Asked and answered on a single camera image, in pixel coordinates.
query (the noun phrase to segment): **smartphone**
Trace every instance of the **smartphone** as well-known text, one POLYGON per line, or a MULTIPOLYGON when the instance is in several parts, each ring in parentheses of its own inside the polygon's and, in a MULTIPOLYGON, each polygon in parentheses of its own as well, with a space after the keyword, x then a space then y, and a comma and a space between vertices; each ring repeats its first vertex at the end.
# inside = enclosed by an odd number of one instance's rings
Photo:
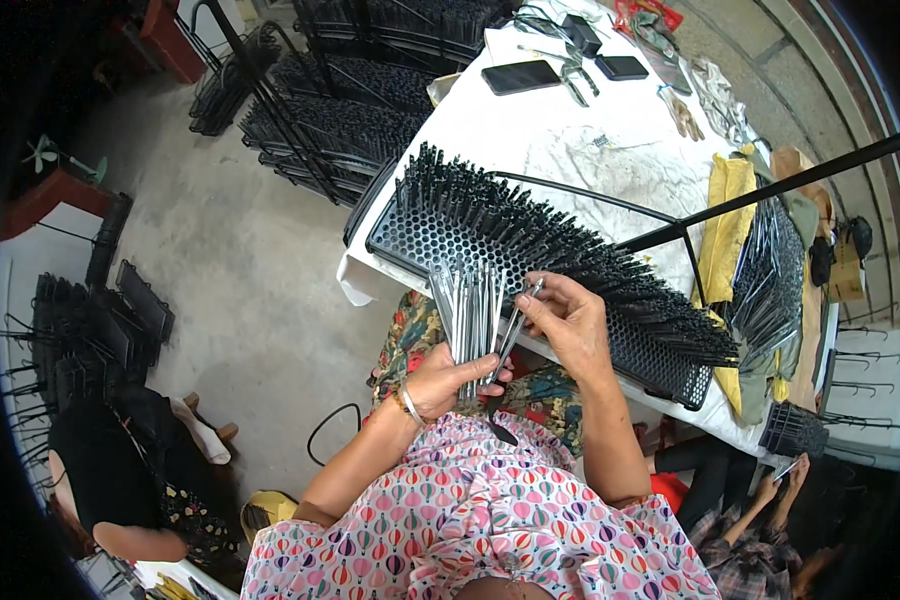
POLYGON ((561 78, 546 60, 528 60, 500 66, 488 66, 480 75, 494 94, 505 96, 518 91, 559 86, 561 78))
POLYGON ((800 457, 794 458, 793 462, 790 463, 790 466, 784 468, 779 473, 773 475, 773 481, 780 481, 780 478, 786 474, 789 474, 792 471, 792 469, 797 466, 798 462, 801 462, 800 457))
POLYGON ((649 73, 643 64, 634 56, 597 56, 594 59, 597 68, 612 82, 628 82, 634 79, 647 79, 649 73))

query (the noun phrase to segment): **black power bank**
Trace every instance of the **black power bank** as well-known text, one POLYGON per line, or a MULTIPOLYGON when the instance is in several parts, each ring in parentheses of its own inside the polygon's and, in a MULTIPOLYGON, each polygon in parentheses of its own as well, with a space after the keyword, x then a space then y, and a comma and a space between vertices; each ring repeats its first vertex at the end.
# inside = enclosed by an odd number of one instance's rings
POLYGON ((635 56, 597 56, 597 68, 612 82, 647 79, 649 73, 635 56))

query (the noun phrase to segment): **slipper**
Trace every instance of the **slipper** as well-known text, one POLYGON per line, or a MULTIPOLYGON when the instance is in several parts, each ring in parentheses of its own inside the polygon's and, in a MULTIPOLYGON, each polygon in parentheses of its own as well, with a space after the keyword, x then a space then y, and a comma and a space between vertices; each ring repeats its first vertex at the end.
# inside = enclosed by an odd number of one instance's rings
POLYGON ((240 509, 240 527, 246 540, 253 546, 257 532, 293 519, 297 506, 297 501, 282 491, 254 491, 240 509))

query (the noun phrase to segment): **table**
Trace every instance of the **table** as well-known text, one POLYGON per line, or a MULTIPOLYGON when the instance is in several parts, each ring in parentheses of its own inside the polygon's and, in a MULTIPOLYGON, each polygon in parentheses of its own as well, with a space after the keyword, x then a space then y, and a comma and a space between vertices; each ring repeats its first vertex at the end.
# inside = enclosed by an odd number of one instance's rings
MULTIPOLYGON (((674 217, 705 209, 712 157, 720 153, 727 158, 735 148, 710 129, 699 100, 695 96, 683 99, 705 135, 705 139, 694 142, 677 133, 666 104, 657 96, 662 80, 632 42, 612 30, 612 14, 605 7, 589 0, 552 3, 536 0, 532 4, 546 11, 557 23, 563 22, 567 12, 584 15, 589 20, 599 19, 591 27, 603 42, 600 54, 635 56, 647 68, 648 78, 609 81, 588 60, 583 68, 600 88, 600 95, 593 97, 582 79, 576 86, 589 107, 579 106, 563 86, 494 96, 481 77, 483 68, 540 58, 538 54, 517 49, 518 44, 556 54, 565 52, 563 42, 518 31, 513 23, 501 30, 487 30, 486 47, 420 128, 401 157, 394 176, 401 176, 409 156, 417 155, 420 143, 426 141, 444 150, 448 160, 459 154, 462 160, 486 170, 524 174, 590 189, 674 217)), ((560 72, 559 60, 546 56, 544 60, 560 72)), ((751 139, 754 138, 756 133, 752 132, 751 139)), ((576 215, 578 223, 599 232, 609 242, 623 242, 660 226, 659 221, 650 217, 590 198, 533 185, 525 184, 524 188, 532 191, 531 198, 546 199, 557 210, 576 215)), ((424 279, 366 248, 367 237, 395 189, 391 177, 366 210, 337 267, 336 280, 355 306, 377 299, 384 278, 430 295, 424 279)), ((691 228, 695 248, 699 248, 703 235, 702 224, 691 228)), ((650 248, 641 252, 641 256, 655 267, 658 277, 689 295, 693 271, 682 241, 650 248)), ((557 361, 545 341, 521 336, 518 344, 557 361)), ((738 425, 716 381, 711 381, 706 401, 697 412, 650 396, 629 378, 621 376, 620 384, 629 402, 671 415, 759 459, 776 462, 758 444, 763 425, 738 425)))

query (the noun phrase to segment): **black charger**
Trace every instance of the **black charger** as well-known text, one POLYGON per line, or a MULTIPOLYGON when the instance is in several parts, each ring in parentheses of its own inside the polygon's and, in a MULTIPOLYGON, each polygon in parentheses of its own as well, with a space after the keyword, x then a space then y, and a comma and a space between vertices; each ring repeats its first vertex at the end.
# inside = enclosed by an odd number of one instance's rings
POLYGON ((579 51, 588 59, 597 56, 597 51, 604 45, 597 37, 597 32, 590 28, 585 18, 578 14, 568 14, 563 19, 563 30, 570 37, 579 51))

